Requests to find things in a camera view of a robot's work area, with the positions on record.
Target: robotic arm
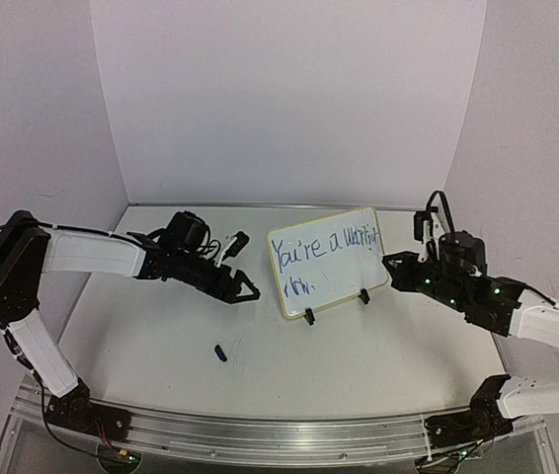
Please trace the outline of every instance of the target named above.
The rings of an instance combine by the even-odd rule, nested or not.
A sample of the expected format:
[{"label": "robotic arm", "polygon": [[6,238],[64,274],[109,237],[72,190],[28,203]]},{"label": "robotic arm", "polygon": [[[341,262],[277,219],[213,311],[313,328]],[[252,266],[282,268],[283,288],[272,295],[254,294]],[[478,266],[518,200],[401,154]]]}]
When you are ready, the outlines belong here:
[{"label": "robotic arm", "polygon": [[[14,358],[52,394],[46,418],[54,425],[110,440],[127,435],[129,413],[89,400],[90,391],[60,351],[40,317],[40,276],[49,272],[114,274],[137,279],[174,278],[226,303],[260,298],[240,270],[222,261],[249,242],[238,232],[220,252],[208,226],[191,212],[177,212],[167,228],[132,238],[39,222],[16,212],[0,229],[0,328]],[[247,294],[241,294],[243,286]]]},{"label": "robotic arm", "polygon": [[[432,206],[440,196],[448,232],[436,245]],[[415,215],[414,234],[421,253],[387,255],[382,263],[399,291],[420,292],[464,313],[467,323],[501,336],[531,339],[559,349],[559,301],[526,283],[487,276],[484,242],[455,232],[445,195],[435,192]],[[426,420],[434,447],[447,447],[505,435],[512,420],[525,415],[559,413],[559,382],[497,375],[486,379],[469,410]]]}]

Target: whiteboard foot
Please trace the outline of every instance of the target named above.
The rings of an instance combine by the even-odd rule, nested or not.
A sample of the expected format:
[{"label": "whiteboard foot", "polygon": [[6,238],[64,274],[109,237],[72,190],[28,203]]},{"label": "whiteboard foot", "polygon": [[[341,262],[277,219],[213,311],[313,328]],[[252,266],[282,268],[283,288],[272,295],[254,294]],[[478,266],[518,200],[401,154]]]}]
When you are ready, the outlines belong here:
[{"label": "whiteboard foot", "polygon": [[369,302],[369,293],[365,288],[360,289],[359,298],[363,302],[363,304],[367,304]]},{"label": "whiteboard foot", "polygon": [[308,324],[310,326],[314,326],[314,324],[315,324],[315,313],[312,312],[312,309],[306,308],[306,314],[304,314],[303,317],[306,318],[306,321],[308,321]]}]

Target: small whiteboard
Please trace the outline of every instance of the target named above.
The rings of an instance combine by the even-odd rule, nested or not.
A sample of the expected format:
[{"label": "small whiteboard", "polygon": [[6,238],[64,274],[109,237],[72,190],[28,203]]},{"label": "small whiteboard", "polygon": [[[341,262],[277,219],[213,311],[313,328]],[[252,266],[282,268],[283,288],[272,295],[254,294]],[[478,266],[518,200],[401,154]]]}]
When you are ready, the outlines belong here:
[{"label": "small whiteboard", "polygon": [[267,234],[279,300],[295,319],[387,282],[376,209],[359,207]]}]

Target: white wall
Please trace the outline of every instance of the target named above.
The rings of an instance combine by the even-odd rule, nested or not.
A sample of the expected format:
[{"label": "white wall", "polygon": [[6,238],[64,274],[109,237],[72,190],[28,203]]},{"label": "white wall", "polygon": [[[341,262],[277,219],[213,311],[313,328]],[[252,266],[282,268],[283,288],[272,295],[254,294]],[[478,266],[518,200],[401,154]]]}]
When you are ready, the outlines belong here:
[{"label": "white wall", "polygon": [[[446,190],[482,236],[492,275],[559,298],[559,2],[489,2],[470,104]],[[503,344],[515,374],[559,377],[559,352]],[[559,416],[547,417],[559,457]]]},{"label": "white wall", "polygon": [[131,201],[419,206],[445,182],[485,0],[93,0]]},{"label": "white wall", "polygon": [[[109,227],[125,204],[88,0],[0,2],[0,224],[25,208]],[[42,309],[55,334],[83,282],[45,277]],[[0,336],[0,432],[22,376]]]}]

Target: white table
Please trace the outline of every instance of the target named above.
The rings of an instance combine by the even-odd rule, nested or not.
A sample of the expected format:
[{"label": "white table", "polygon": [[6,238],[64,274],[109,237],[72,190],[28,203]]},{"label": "white table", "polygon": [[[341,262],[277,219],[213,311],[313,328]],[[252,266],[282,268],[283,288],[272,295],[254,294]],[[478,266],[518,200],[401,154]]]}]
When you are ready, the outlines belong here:
[{"label": "white table", "polygon": [[[332,209],[133,206],[117,232],[164,227],[183,208],[215,238],[240,229],[251,237],[226,263],[263,296],[227,305],[174,280],[91,276],[60,345],[95,398],[239,418],[390,416],[465,406],[487,376],[504,372],[488,332],[389,285],[366,306],[356,299],[317,313],[313,327],[283,318],[265,234]],[[418,249],[412,212],[378,218],[387,253]]]}]

